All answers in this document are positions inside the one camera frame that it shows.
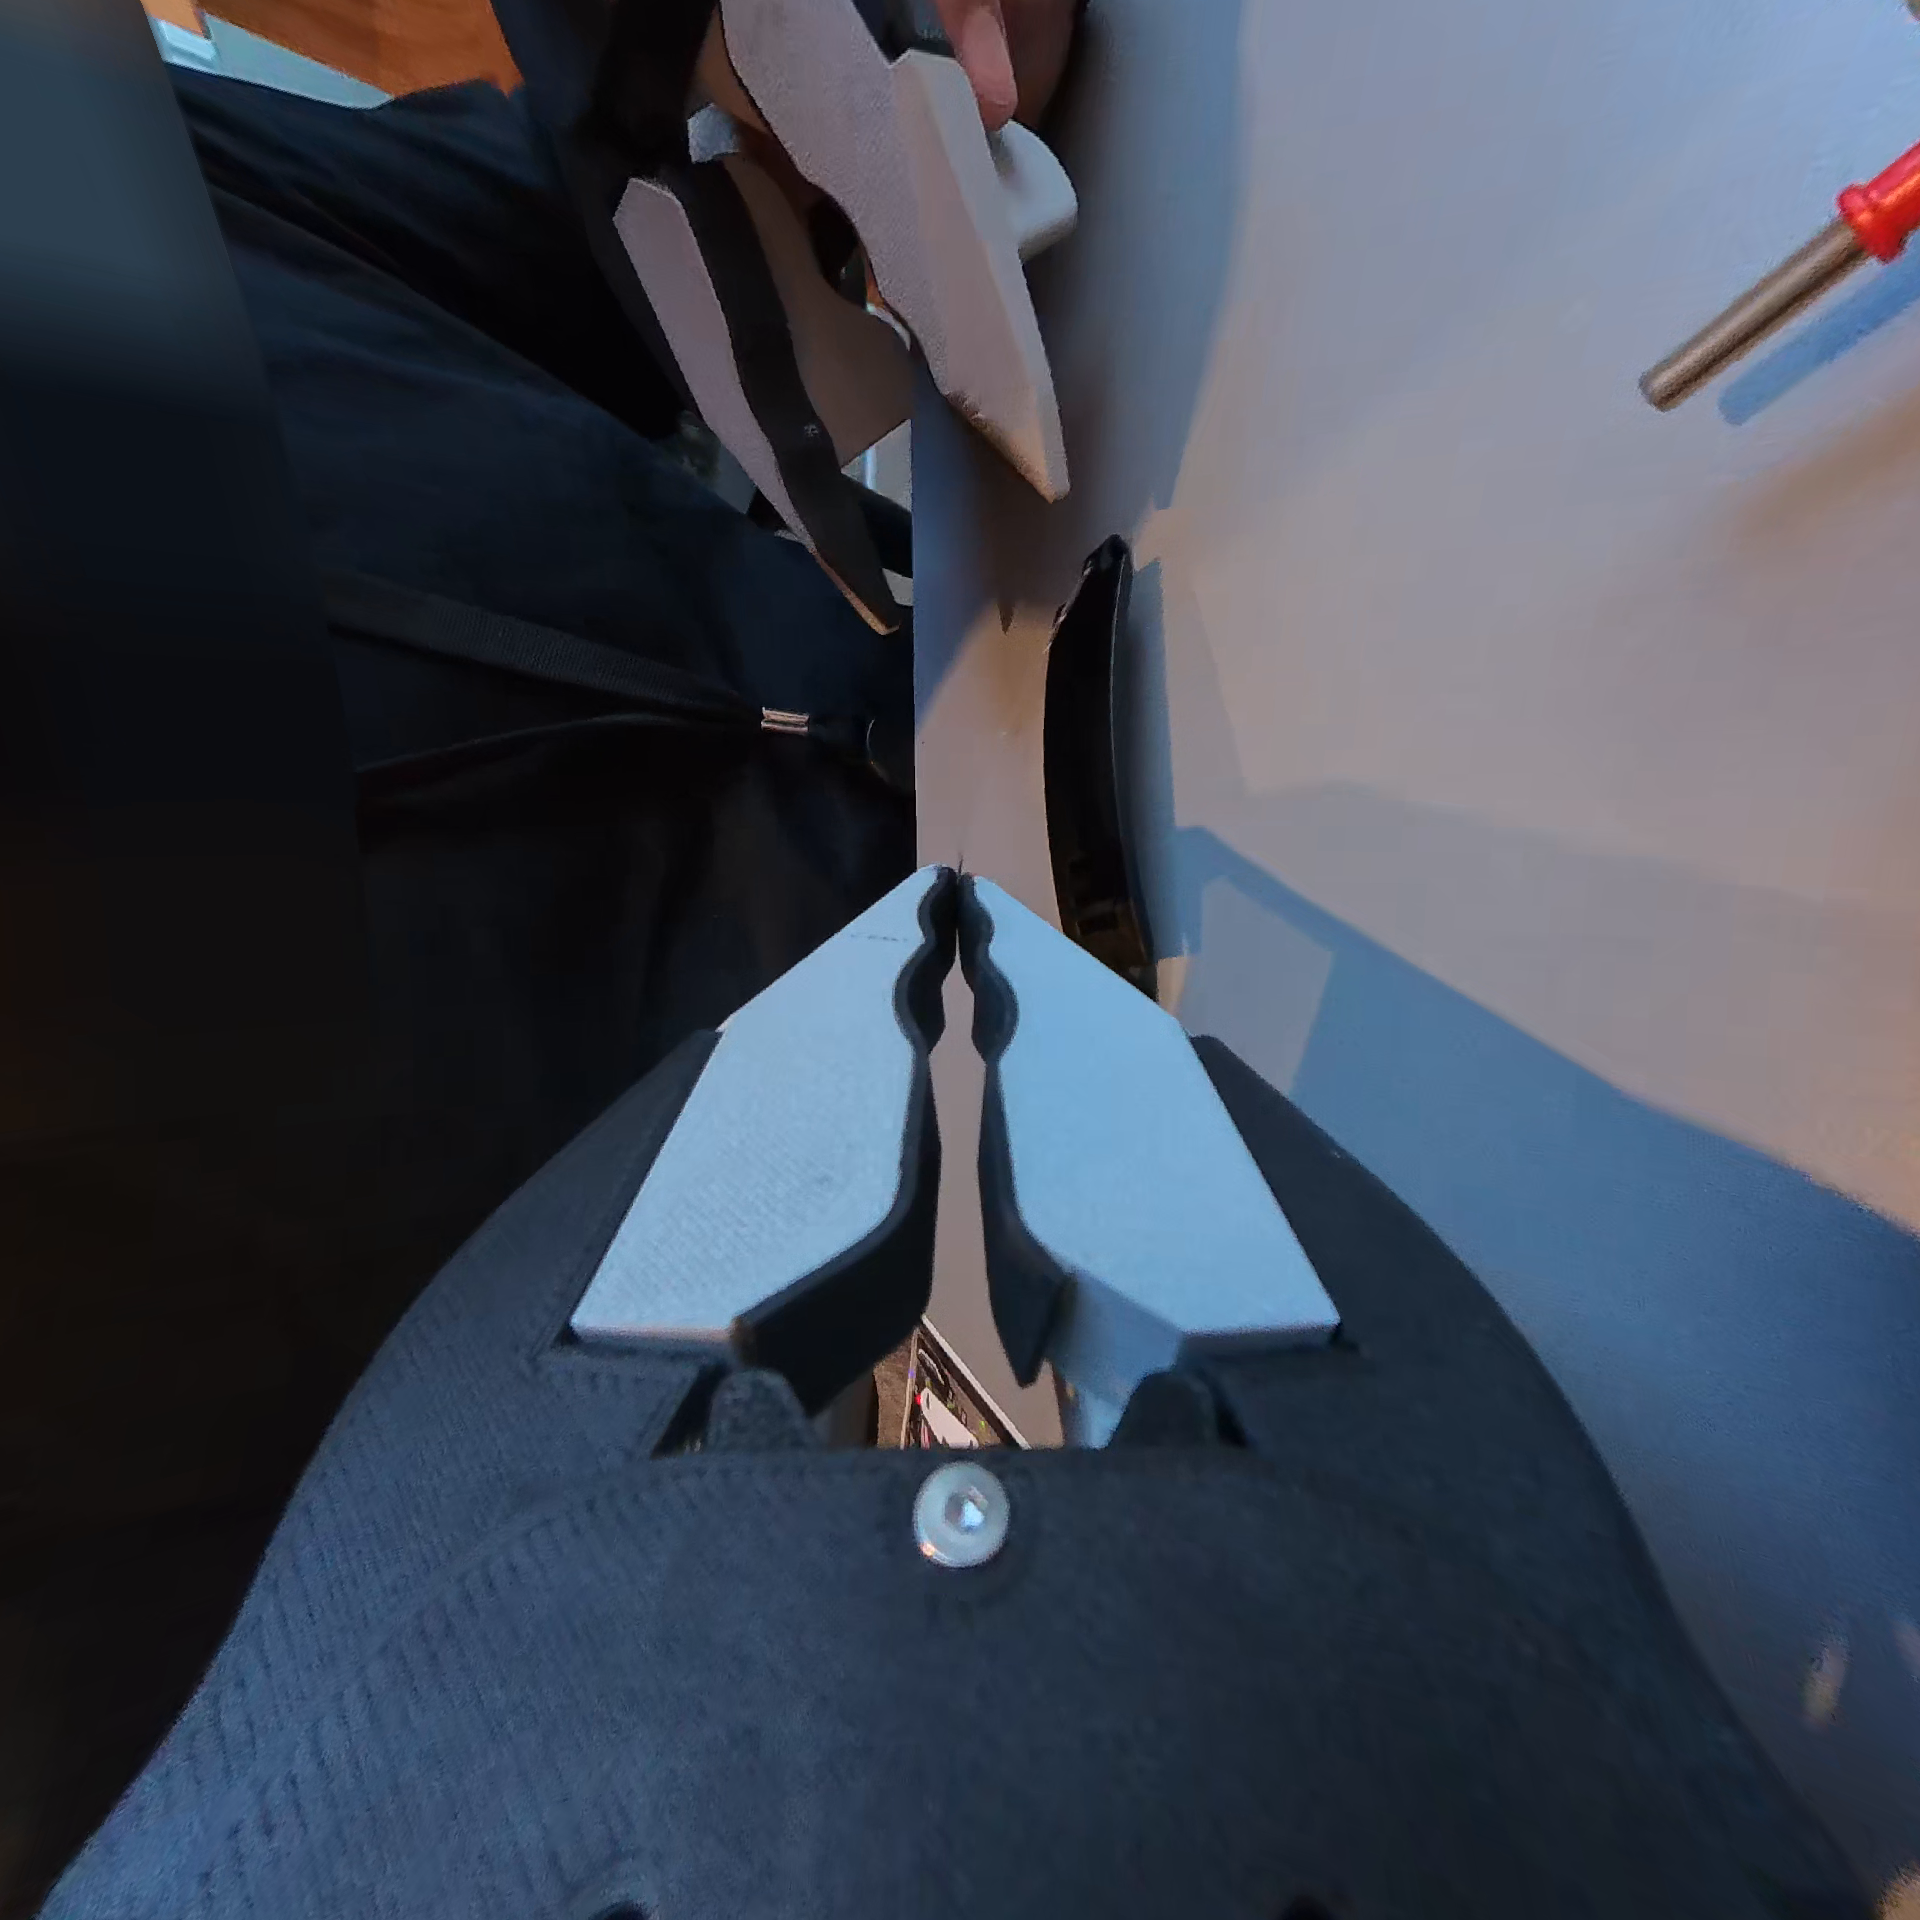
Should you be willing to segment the black curved brick panel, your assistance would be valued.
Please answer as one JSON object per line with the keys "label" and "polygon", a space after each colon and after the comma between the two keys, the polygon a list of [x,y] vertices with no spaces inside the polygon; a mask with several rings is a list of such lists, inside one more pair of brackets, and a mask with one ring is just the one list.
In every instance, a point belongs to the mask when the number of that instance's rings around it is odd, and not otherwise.
{"label": "black curved brick panel", "polygon": [[1123,646],[1136,561],[1113,533],[1086,556],[1047,642],[1043,798],[1062,933],[1142,995],[1159,995],[1123,776]]}

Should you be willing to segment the holographic sticker sheet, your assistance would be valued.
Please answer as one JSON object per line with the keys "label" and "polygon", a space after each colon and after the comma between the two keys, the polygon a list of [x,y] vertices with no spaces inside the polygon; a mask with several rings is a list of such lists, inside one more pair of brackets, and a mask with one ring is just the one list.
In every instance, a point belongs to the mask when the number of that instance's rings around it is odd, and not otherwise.
{"label": "holographic sticker sheet", "polygon": [[872,1379],[877,1447],[951,1451],[1029,1445],[927,1319],[874,1365]]}

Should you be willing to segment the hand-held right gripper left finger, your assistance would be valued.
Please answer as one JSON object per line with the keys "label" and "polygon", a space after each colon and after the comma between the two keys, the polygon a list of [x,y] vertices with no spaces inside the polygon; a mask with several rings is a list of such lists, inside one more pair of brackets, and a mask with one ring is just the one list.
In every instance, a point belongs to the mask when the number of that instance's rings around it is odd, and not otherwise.
{"label": "hand-held right gripper left finger", "polygon": [[572,1309],[580,1343],[771,1371],[823,1413],[915,1330],[957,912],[958,876],[918,870],[703,1044]]}

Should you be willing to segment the toy brick car model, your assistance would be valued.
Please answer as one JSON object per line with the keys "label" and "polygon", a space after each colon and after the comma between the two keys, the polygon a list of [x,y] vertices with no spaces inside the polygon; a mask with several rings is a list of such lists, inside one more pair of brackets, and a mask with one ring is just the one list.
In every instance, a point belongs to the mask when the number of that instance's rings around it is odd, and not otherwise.
{"label": "toy brick car model", "polygon": [[1834,215],[1638,380],[1668,414],[1869,265],[1896,262],[1919,229],[1919,146],[1836,193]]}

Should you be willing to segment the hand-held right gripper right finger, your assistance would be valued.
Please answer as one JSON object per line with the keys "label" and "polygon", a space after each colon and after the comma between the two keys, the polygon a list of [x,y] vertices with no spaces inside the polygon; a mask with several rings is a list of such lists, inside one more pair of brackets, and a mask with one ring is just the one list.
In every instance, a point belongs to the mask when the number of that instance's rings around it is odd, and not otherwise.
{"label": "hand-held right gripper right finger", "polygon": [[993,1319],[1021,1383],[1050,1373],[1065,1444],[1103,1447],[1150,1375],[1331,1346],[1341,1312],[1181,1021],[983,876],[958,952]]}

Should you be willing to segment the wooden table leg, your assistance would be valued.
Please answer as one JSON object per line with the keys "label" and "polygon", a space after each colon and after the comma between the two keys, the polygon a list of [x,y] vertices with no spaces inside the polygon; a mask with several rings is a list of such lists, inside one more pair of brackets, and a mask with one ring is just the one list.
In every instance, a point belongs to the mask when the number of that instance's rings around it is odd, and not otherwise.
{"label": "wooden table leg", "polygon": [[489,1],[147,1],[163,58],[301,97],[373,108],[436,85],[521,83]]}

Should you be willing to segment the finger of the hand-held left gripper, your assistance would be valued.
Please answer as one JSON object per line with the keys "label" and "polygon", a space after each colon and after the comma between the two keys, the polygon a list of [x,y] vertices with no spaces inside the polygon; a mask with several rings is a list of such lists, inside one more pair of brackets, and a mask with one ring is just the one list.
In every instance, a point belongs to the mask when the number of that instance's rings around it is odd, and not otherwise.
{"label": "finger of the hand-held left gripper", "polygon": [[1045,238],[1072,184],[963,59],[963,3],[725,1],[719,36],[756,122],[853,224],[885,306],[949,407],[1045,501],[1070,492],[1027,273],[1021,192]]}
{"label": "finger of the hand-held left gripper", "polygon": [[905,420],[901,333],[830,283],[753,156],[631,179],[614,228],[695,409],[856,611],[898,631],[848,466]]}

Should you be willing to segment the person's left hand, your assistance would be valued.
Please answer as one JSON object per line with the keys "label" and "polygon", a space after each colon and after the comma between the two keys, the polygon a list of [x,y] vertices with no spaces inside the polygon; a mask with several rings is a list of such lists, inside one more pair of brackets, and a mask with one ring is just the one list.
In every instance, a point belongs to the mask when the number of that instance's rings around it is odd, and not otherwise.
{"label": "person's left hand", "polygon": [[1091,1],[935,1],[990,131],[1045,131],[1078,59]]}

